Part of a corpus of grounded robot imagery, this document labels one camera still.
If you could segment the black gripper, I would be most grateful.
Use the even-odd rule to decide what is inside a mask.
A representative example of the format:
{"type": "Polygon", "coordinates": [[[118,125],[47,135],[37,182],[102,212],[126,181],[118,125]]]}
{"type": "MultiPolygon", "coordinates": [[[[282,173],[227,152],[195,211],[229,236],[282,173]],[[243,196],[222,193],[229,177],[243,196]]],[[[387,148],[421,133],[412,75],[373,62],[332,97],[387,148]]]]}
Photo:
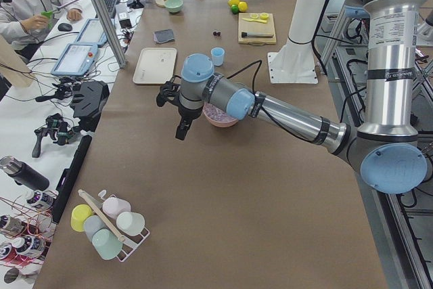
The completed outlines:
{"type": "Polygon", "coordinates": [[[182,93],[179,94],[178,112],[182,119],[177,126],[175,135],[177,139],[185,139],[185,133],[189,131],[192,121],[201,116],[202,109],[202,99],[189,99],[182,93]]]}

